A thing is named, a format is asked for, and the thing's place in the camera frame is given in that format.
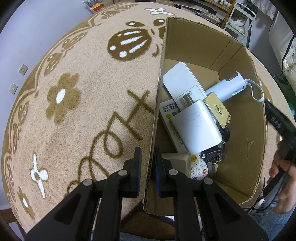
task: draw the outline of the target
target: white remote control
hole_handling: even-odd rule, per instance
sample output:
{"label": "white remote control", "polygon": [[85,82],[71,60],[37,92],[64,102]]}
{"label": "white remote control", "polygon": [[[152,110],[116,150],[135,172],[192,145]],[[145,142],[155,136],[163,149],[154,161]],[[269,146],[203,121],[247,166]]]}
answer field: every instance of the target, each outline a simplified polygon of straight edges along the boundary
{"label": "white remote control", "polygon": [[[171,122],[171,117],[177,115],[180,110],[173,99],[160,103],[160,116],[164,126],[170,136],[170,139],[179,153],[187,152],[187,149],[176,131],[176,128]],[[200,153],[191,156],[191,178],[195,180],[202,180],[209,173],[206,163],[200,159]]]}

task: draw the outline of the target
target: cardboard box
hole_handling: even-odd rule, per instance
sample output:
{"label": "cardboard box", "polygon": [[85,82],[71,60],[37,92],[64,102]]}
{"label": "cardboard box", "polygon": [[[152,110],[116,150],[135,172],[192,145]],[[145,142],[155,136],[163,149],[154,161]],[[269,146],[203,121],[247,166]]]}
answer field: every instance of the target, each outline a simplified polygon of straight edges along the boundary
{"label": "cardboard box", "polygon": [[[236,71],[245,79],[259,83],[246,48],[231,36],[201,23],[169,17],[164,39],[158,104],[171,99],[162,85],[162,77],[180,61],[186,63],[205,90],[230,78]],[[225,157],[218,166],[215,182],[241,204],[254,196],[259,183],[266,143],[264,103],[254,101],[250,88],[247,88],[225,101],[224,105],[231,114],[230,141],[226,144]],[[154,126],[152,148],[154,146],[159,146],[162,152],[175,152],[160,118]],[[173,215],[172,198],[161,199],[156,194],[151,161],[144,209],[157,215]]]}

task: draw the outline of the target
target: white strap loop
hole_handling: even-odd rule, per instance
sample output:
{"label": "white strap loop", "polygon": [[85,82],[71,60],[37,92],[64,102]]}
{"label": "white strap loop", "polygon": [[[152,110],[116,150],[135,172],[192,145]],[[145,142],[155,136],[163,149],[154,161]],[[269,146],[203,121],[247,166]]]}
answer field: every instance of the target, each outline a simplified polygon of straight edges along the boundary
{"label": "white strap loop", "polygon": [[[252,92],[253,99],[255,101],[257,101],[257,102],[262,102],[264,100],[264,93],[263,93],[262,88],[257,83],[255,83],[253,80],[245,79],[244,81],[245,81],[246,85],[248,85],[248,86],[251,87],[251,92]],[[253,96],[253,87],[252,87],[252,85],[250,83],[252,83],[253,85],[255,85],[261,91],[262,97],[260,99],[255,99],[254,98],[254,96]]]}

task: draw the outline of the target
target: electrical socket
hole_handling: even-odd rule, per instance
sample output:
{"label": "electrical socket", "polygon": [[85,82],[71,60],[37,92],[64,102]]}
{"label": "electrical socket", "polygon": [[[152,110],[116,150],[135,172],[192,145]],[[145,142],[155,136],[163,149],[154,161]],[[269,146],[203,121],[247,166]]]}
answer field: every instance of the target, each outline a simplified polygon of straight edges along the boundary
{"label": "electrical socket", "polygon": [[8,90],[11,94],[15,94],[15,92],[17,91],[17,86],[15,84],[11,84],[9,90]]}
{"label": "electrical socket", "polygon": [[21,66],[21,68],[19,69],[19,73],[22,75],[25,75],[25,73],[27,72],[28,67],[25,66],[24,64]]}

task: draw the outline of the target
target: gold nfc key tag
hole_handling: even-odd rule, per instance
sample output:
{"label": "gold nfc key tag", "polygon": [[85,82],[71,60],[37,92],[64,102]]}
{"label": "gold nfc key tag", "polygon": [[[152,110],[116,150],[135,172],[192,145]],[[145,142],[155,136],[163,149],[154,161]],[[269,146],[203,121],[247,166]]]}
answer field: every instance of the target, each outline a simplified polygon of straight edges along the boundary
{"label": "gold nfc key tag", "polygon": [[219,124],[224,129],[230,123],[231,116],[215,92],[212,92],[204,99],[206,106],[213,113]]}

